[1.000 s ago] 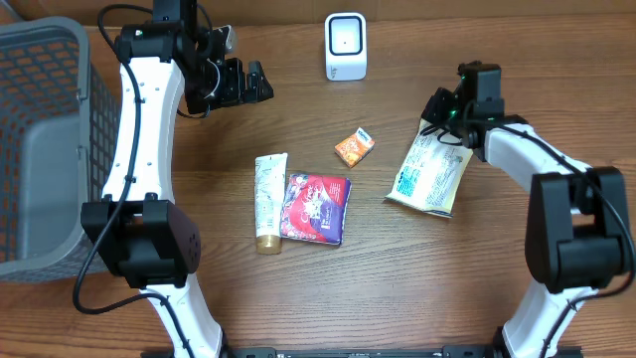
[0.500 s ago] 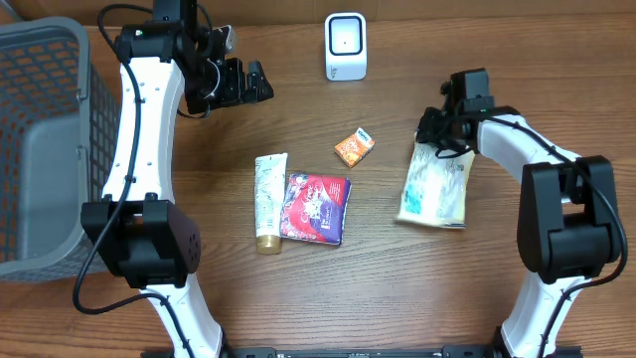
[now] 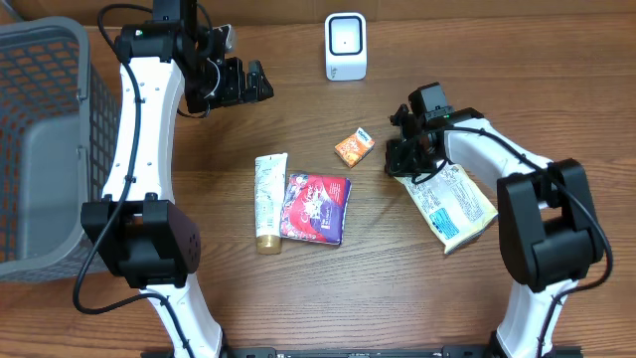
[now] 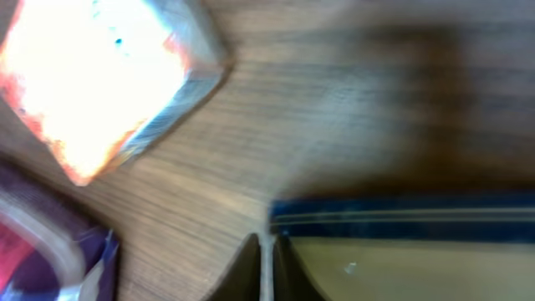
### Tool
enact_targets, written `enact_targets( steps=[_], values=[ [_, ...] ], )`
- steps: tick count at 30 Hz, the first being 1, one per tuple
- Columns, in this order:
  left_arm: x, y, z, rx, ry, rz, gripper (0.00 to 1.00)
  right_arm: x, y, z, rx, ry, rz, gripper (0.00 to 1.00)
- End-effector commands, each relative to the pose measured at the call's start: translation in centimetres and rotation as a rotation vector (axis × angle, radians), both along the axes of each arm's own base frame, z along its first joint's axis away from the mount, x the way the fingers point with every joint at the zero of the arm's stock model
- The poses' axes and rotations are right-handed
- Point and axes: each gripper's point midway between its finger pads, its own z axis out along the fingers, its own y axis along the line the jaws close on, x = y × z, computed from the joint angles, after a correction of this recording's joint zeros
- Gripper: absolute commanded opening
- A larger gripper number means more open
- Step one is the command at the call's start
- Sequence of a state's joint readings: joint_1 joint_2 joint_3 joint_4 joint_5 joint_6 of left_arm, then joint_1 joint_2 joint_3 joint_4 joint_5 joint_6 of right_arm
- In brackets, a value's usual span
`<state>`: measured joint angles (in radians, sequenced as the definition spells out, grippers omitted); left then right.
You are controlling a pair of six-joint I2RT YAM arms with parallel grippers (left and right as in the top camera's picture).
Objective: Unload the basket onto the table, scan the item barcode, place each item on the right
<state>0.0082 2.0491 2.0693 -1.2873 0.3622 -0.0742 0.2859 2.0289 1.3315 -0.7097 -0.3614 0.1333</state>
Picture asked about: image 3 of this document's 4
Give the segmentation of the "orange white sticker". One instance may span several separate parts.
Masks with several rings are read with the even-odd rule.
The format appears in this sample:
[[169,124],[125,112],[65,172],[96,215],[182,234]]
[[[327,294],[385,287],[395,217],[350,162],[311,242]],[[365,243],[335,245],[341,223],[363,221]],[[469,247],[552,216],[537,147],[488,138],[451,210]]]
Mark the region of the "orange white sticker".
[[373,137],[359,127],[335,146],[335,152],[349,168],[353,168],[373,150],[374,146]]

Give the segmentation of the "white tube gold cap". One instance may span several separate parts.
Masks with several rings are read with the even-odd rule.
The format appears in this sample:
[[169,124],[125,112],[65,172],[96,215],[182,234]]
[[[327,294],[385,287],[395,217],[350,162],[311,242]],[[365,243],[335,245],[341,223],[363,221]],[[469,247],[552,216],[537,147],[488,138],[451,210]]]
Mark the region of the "white tube gold cap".
[[257,252],[281,252],[280,221],[285,196],[287,153],[255,158],[254,216]]

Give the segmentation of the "orange cream snack bag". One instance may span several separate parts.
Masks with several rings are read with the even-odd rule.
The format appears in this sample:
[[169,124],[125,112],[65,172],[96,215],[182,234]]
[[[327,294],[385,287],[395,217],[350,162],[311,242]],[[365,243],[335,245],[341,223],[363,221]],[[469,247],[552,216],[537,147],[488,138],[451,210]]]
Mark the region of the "orange cream snack bag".
[[434,176],[398,177],[433,234],[450,255],[476,240],[498,211],[458,164],[444,165]]

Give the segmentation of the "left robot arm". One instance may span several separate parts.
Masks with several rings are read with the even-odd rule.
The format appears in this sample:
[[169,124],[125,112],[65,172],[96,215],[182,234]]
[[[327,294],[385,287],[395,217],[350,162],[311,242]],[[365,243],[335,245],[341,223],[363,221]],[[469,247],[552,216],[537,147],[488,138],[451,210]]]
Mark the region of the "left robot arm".
[[198,226],[175,204],[172,155],[179,116],[267,100],[258,61],[232,54],[234,30],[214,26],[195,1],[157,1],[150,19],[108,40],[120,63],[115,154],[99,200],[83,204],[90,256],[158,313],[175,357],[225,357],[228,344],[198,283]]

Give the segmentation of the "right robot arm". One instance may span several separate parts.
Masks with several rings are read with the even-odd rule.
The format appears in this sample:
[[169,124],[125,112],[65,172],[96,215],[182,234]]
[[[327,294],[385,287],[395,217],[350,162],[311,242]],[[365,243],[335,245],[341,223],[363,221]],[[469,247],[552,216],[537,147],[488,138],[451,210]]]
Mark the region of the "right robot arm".
[[605,283],[614,264],[583,166],[552,161],[499,133],[472,107],[456,110],[441,84],[413,91],[390,122],[400,130],[387,143],[385,170],[409,191],[440,238],[462,235],[451,220],[452,169],[471,172],[496,193],[499,248],[512,277],[504,319],[485,345],[445,346],[445,357],[579,357],[579,347],[555,346],[552,336],[566,299]]

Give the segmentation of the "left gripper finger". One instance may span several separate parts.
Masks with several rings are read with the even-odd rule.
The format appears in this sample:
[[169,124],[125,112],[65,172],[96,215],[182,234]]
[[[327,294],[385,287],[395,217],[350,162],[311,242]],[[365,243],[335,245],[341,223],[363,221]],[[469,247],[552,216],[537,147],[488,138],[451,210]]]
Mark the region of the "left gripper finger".
[[248,73],[246,74],[246,86],[264,86],[268,87],[268,98],[274,96],[274,90],[269,83],[262,64],[258,60],[250,61],[248,64]]
[[248,86],[244,89],[241,99],[245,103],[260,102],[268,99],[268,87]]

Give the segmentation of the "red purple tissue pack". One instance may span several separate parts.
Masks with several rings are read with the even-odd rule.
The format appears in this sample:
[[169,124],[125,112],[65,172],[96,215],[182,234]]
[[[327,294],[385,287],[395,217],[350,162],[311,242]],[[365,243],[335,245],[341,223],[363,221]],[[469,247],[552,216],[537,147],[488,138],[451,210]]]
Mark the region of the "red purple tissue pack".
[[291,174],[282,206],[281,236],[340,246],[351,189],[346,177]]

